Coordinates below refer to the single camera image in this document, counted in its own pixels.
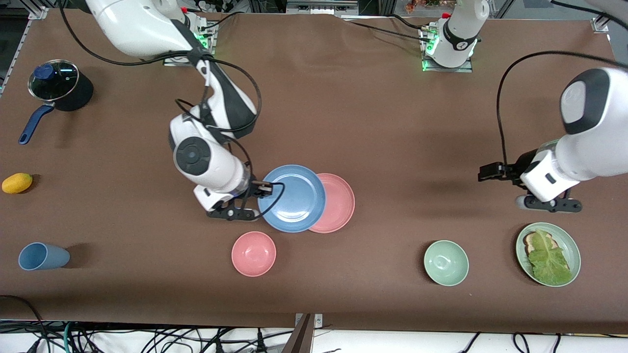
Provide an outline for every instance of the blue lid knob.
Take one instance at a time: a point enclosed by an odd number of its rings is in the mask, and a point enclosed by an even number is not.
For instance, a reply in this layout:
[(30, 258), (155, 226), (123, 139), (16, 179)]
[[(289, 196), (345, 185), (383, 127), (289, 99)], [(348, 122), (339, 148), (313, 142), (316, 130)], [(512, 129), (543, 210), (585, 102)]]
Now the blue lid knob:
[(50, 80), (55, 75), (55, 69), (49, 63), (37, 66), (33, 71), (33, 76), (40, 80)]

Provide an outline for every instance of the saucepan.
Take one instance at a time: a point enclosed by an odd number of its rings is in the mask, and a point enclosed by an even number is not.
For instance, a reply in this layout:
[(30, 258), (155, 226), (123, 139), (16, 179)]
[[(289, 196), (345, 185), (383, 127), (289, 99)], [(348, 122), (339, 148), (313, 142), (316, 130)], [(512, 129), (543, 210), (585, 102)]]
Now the saucepan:
[(28, 79), (28, 91), (44, 103), (37, 108), (19, 136), (19, 144), (27, 144), (41, 118), (58, 109), (75, 111), (86, 105), (94, 93), (94, 85), (79, 68), (67, 60), (50, 60), (35, 68)]

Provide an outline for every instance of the green bowl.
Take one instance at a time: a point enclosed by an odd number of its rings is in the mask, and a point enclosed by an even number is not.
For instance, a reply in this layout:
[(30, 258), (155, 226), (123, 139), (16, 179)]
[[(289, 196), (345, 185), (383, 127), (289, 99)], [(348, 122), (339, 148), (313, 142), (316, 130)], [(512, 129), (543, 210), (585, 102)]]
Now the green bowl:
[[(564, 285), (548, 285), (534, 278), (532, 273), (532, 264), (530, 263), (530, 260), (528, 260), (528, 255), (526, 254), (526, 245), (525, 243), (523, 243), (523, 239), (526, 237), (526, 235), (535, 232), (536, 230), (546, 231), (547, 233), (550, 233), (558, 246), (563, 250), (563, 255), (565, 257), (565, 260), (567, 260), (569, 269), (571, 270), (571, 280)], [(530, 278), (538, 283), (541, 283), (544, 286), (566, 286), (573, 282), (573, 280), (575, 280), (578, 276), (578, 273), (580, 273), (580, 251), (578, 250), (578, 246), (576, 245), (576, 242), (573, 241), (573, 238), (571, 238), (571, 236), (567, 234), (567, 232), (565, 232), (561, 227), (558, 227), (556, 225), (544, 222), (529, 224), (519, 233), (519, 237), (517, 237), (517, 243), (515, 244), (515, 251), (517, 252), (517, 260), (519, 260), (521, 268), (526, 272), (528, 276), (530, 276)]]
[(430, 245), (425, 251), (423, 264), (428, 276), (443, 286), (458, 285), (469, 273), (467, 254), (449, 240), (439, 240)]

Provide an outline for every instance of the blue pot handle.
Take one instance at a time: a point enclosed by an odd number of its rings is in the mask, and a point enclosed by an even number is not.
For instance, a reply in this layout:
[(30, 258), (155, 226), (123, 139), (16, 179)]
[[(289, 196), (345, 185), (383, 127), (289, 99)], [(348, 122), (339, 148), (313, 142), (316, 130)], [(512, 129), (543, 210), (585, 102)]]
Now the blue pot handle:
[(37, 124), (39, 124), (41, 118), (53, 110), (55, 110), (55, 107), (49, 106), (48, 104), (44, 104), (43, 106), (37, 108), (33, 115), (31, 115), (31, 118), (28, 119), (26, 127), (24, 127), (24, 131), (22, 131), (22, 134), (19, 135), (18, 143), (27, 144), (29, 141), (31, 141), (31, 137), (35, 132)]

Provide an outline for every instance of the lettuce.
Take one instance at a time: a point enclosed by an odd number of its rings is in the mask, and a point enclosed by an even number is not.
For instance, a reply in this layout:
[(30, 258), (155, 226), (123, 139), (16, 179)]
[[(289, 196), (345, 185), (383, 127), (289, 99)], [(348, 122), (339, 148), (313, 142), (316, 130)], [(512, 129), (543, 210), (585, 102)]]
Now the lettuce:
[(546, 285), (560, 286), (571, 280), (571, 271), (560, 247), (552, 249), (548, 233), (536, 231), (532, 236), (534, 250), (528, 255), (534, 277)]

